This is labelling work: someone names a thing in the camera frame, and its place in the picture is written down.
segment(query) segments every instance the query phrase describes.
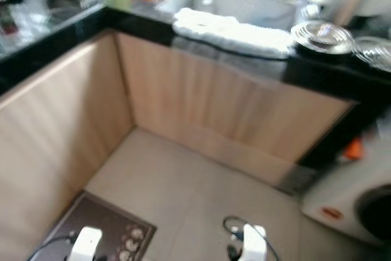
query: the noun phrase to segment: floor tile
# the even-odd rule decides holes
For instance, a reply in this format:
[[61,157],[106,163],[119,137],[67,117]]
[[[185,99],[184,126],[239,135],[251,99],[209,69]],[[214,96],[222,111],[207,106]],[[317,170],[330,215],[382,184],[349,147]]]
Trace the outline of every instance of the floor tile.
[[300,261],[369,260],[372,248],[302,216]]
[[143,261],[228,260],[227,215],[265,227],[284,261],[355,260],[368,249],[302,216],[291,197],[141,129],[87,190],[158,227]]
[[222,220],[237,215],[266,228],[283,260],[297,260],[298,204],[288,196],[239,172],[212,164],[192,200],[169,260],[227,260],[230,237]]
[[136,129],[87,190],[156,225],[145,257],[166,260],[205,170],[204,161],[200,155]]

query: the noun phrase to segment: cable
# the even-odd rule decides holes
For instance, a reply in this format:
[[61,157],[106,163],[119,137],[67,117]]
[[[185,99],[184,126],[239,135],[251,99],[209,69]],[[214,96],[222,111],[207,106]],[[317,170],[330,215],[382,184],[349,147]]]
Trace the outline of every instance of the cable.
[[230,234],[232,235],[233,232],[230,230],[230,228],[227,226],[227,222],[228,221],[239,221],[239,222],[242,222],[244,224],[248,224],[250,225],[253,229],[255,229],[255,231],[262,237],[262,239],[265,240],[266,242],[266,245],[269,247],[270,251],[273,253],[274,255],[274,258],[276,259],[276,261],[280,261],[280,257],[278,256],[276,250],[273,248],[272,244],[270,243],[270,241],[264,237],[251,223],[249,223],[248,221],[246,221],[245,219],[243,218],[240,218],[238,216],[233,216],[233,215],[230,215],[230,216],[226,216],[223,221],[222,221],[222,226],[223,228]]
[[69,241],[71,244],[74,244],[77,238],[78,238],[77,233],[52,238],[51,240],[48,240],[46,243],[42,244],[37,249],[35,249],[34,252],[26,259],[26,261],[31,261],[39,251],[41,251],[43,248],[49,246],[50,244],[53,244],[58,241]]

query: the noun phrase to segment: folded towel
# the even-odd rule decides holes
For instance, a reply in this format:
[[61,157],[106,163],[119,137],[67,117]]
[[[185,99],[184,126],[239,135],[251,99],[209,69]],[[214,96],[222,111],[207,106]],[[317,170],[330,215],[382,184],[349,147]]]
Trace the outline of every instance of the folded towel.
[[178,35],[242,54],[286,59],[293,45],[289,32],[242,24],[234,17],[185,8],[174,15],[174,20],[173,29]]

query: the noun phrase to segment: metal plate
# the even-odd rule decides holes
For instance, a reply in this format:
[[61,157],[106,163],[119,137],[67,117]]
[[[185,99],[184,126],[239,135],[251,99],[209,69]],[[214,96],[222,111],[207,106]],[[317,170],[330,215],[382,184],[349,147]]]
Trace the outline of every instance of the metal plate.
[[353,50],[354,40],[350,32],[325,21],[297,24],[291,33],[294,41],[318,53],[339,55]]
[[371,68],[391,73],[391,41],[376,37],[356,39],[354,54]]

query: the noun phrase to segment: wooden cabinet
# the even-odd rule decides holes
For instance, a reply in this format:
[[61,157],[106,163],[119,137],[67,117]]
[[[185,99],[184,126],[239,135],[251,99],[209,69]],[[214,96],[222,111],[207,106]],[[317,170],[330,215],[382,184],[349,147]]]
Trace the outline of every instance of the wooden cabinet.
[[1,260],[23,260],[38,245],[132,125],[110,35],[2,97]]
[[349,103],[118,34],[138,125],[276,184]]

